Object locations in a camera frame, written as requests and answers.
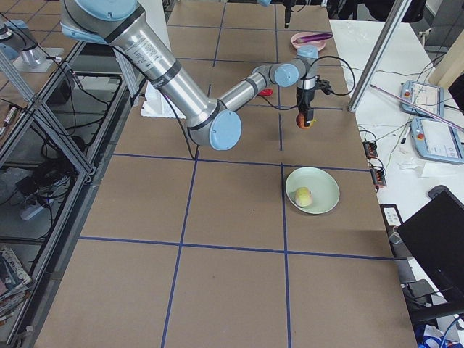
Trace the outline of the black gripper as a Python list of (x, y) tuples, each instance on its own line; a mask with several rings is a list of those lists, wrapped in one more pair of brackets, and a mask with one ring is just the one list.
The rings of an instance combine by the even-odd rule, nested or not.
[(311, 102), (317, 90), (329, 95), (331, 93), (329, 81), (320, 78), (302, 78), (297, 82), (297, 106), (299, 113), (304, 116), (305, 128), (310, 128), (314, 123), (314, 109), (311, 107)]

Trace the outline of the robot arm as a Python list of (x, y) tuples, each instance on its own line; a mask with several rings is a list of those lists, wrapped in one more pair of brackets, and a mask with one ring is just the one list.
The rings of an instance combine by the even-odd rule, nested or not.
[(209, 98), (186, 72), (146, 20), (138, 1), (61, 1), (62, 32), (69, 38), (120, 49), (151, 85), (164, 93), (186, 117), (191, 140), (215, 150), (233, 148), (241, 137), (237, 110), (272, 84), (296, 86), (297, 124), (313, 122), (315, 91), (330, 94), (328, 81), (317, 75), (318, 50), (305, 45), (293, 60), (262, 65), (218, 99)]

